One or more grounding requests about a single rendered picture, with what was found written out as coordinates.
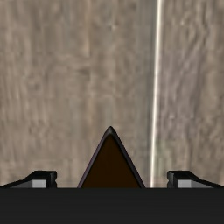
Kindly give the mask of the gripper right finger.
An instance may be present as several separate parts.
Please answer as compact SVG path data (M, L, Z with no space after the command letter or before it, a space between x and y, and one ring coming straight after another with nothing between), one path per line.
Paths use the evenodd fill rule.
M190 171L168 171L168 188L224 188L219 185L197 177Z

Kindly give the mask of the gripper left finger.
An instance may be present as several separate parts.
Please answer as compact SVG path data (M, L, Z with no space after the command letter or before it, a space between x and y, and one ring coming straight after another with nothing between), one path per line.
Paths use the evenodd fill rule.
M0 188L56 188L56 171L33 171L27 177L0 185Z

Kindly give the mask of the dark brown cake wedge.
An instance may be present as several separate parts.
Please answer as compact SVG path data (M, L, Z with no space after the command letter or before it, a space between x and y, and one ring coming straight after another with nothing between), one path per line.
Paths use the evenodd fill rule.
M145 188L137 168L112 126L104 132L78 187Z

